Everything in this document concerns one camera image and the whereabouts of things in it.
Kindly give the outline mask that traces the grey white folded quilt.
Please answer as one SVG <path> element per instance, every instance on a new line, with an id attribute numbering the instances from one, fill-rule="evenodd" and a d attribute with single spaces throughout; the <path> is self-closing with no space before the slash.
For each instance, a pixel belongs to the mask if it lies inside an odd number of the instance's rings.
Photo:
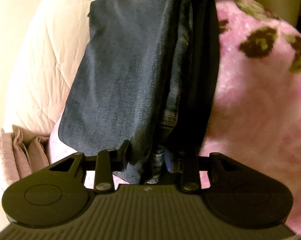
<path id="1" fill-rule="evenodd" d="M 59 140 L 58 127 L 89 41 L 92 1 L 41 0 L 17 46 L 0 128 L 0 197 L 74 152 Z"/>

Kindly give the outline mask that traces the pink rose patterned blanket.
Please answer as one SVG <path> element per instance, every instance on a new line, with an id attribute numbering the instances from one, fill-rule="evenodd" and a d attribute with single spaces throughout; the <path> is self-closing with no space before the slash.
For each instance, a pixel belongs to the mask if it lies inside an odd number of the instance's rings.
<path id="1" fill-rule="evenodd" d="M 301 235 L 301 35 L 254 0 L 216 0 L 221 64 L 201 155 L 221 152 L 285 183 Z"/>

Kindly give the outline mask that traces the blue denim jeans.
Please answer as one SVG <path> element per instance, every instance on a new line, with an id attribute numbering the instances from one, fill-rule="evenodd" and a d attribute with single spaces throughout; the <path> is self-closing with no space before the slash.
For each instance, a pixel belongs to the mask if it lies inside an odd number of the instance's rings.
<path id="1" fill-rule="evenodd" d="M 219 69 L 215 0 L 95 0 L 88 16 L 59 139 L 88 156 L 129 140 L 118 175 L 131 184 L 154 176 L 157 150 L 198 155 Z"/>

